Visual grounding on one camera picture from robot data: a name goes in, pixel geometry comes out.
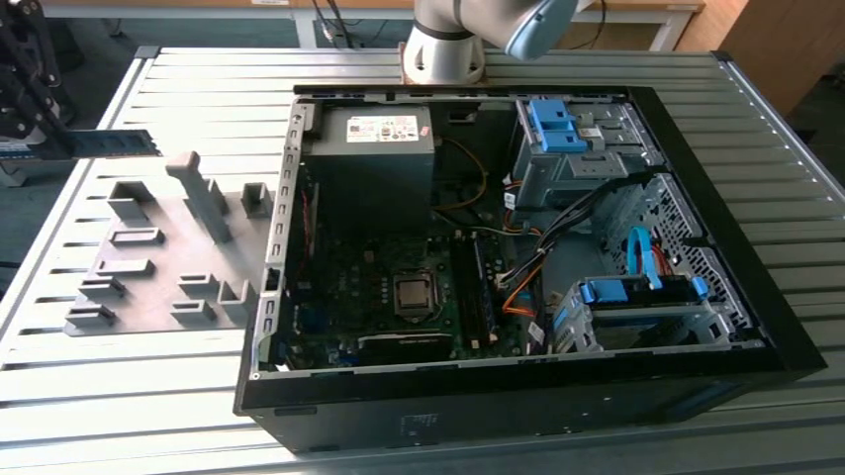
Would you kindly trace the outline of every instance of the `label sticker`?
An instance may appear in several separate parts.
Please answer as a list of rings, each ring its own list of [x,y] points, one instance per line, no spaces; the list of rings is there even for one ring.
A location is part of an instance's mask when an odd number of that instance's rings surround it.
[[[504,194],[504,208],[511,211],[516,209],[516,195],[514,193]]]
[[[578,134],[582,137],[587,137],[590,139],[600,139],[602,131],[598,127],[591,127],[588,129],[578,129]]]
[[[436,427],[439,414],[416,414],[402,416],[399,419],[399,434],[404,437],[424,437],[431,435]]]
[[[418,116],[355,116],[345,121],[348,143],[416,142]]]
[[[528,325],[528,334],[531,335],[531,338],[535,340],[536,343],[543,344],[544,332],[540,326],[534,322],[531,322],[531,324]]]

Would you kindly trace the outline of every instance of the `motherboard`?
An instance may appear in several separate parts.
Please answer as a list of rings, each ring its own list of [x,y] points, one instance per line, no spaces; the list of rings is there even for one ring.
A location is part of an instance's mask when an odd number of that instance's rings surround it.
[[[520,355],[522,321],[494,310],[503,268],[498,237],[332,240],[301,269],[295,336],[280,347],[288,364],[316,369]]]

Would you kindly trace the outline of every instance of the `slotted metal table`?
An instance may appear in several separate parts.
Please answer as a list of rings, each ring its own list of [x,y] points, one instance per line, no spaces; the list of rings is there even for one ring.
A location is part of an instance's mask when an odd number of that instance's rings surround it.
[[[275,184],[293,85],[399,72],[391,50],[164,48],[135,59],[100,127],[148,129],[164,153],[195,149],[223,191]],[[0,306],[0,471],[842,473],[845,194],[742,73],[705,53],[571,51],[531,63],[491,52],[487,74],[658,90],[829,369],[674,426],[296,458],[231,413],[241,331],[61,333],[108,227],[102,195],[160,167],[81,160]]]

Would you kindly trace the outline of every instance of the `power supply label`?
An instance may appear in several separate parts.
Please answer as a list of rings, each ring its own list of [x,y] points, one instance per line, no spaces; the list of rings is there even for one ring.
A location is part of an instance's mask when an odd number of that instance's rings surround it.
[[[399,419],[399,434],[404,437],[427,437],[434,433],[439,414],[414,414]]]
[[[348,143],[416,142],[418,116],[355,116],[345,121]]]

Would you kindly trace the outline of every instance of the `wire bundle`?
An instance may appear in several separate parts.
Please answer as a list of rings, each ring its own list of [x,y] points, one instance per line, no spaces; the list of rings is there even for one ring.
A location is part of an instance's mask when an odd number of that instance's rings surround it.
[[[504,228],[504,231],[510,231],[511,233],[522,233],[522,229],[520,228],[512,228],[511,227],[511,215],[514,214],[514,212],[511,210],[507,210],[504,212],[504,218],[502,219],[502,228]],[[542,236],[543,232],[538,229],[538,228],[531,228],[528,230],[528,232],[534,235],[534,236]]]
[[[487,192],[487,169],[478,159],[478,156],[475,156],[475,153],[472,153],[468,148],[460,144],[460,142],[458,142],[455,139],[450,139],[448,137],[443,137],[442,140],[443,143],[451,143],[454,146],[456,146],[463,154],[470,157],[470,159],[475,163],[475,166],[478,167],[478,172],[480,173],[480,187],[478,188],[478,193],[475,193],[475,196],[472,196],[472,198],[462,201],[460,203],[451,203],[448,205],[439,205],[434,207],[436,211],[448,211],[470,206],[480,199],[482,196],[484,196],[484,193]]]
[[[595,36],[586,42],[583,42],[576,47],[571,47],[570,49],[582,49],[583,47],[590,47],[590,49],[595,48],[595,42],[598,42],[602,33],[604,32],[604,25],[607,24],[607,1],[600,0],[602,2],[602,19],[598,22],[598,29],[595,30]]]
[[[347,22],[343,20],[343,17],[340,16],[340,9],[337,8],[337,4],[335,0],[325,0],[325,3],[328,4],[328,8],[331,9],[331,12],[333,13],[333,16],[336,18],[336,23],[331,20],[328,20],[324,15],[321,14],[321,10],[319,9],[319,6],[316,5],[316,0],[311,0],[311,5],[313,6],[313,11],[316,12],[316,18],[319,20],[319,24],[321,26],[321,32],[323,35],[325,36],[325,39],[331,41],[331,45],[337,48],[336,43],[333,42],[333,38],[335,38],[335,34],[333,31],[340,32],[343,39],[345,40],[345,47],[352,49],[355,48],[355,45],[352,43],[352,37],[355,35],[352,35],[345,27],[353,27],[356,25],[360,24],[360,22],[363,22],[363,20],[357,20],[355,22]],[[375,42],[379,37],[381,36],[381,32],[384,31],[384,27],[387,26],[387,20],[384,20],[381,22],[381,26],[379,27],[379,30],[376,32],[376,34],[372,36],[372,38],[364,42],[360,42],[360,47],[364,47],[368,43]]]
[[[511,293],[510,297],[504,301],[502,311],[504,313],[516,313],[511,304],[516,300],[519,292],[526,288],[531,281],[538,276],[540,269],[543,268],[544,258],[551,252],[556,239],[579,223],[586,220],[591,214],[592,206],[599,199],[619,188],[634,185],[638,183],[646,183],[651,180],[652,173],[644,171],[640,173],[631,173],[626,178],[618,178],[603,183],[598,188],[578,198],[571,205],[568,205],[563,211],[556,215],[554,221],[548,225],[544,232],[540,234],[540,238],[535,243],[534,252],[528,260],[511,269],[508,272],[499,276],[499,285],[510,284],[516,278],[526,272],[527,275],[516,285],[516,289]]]

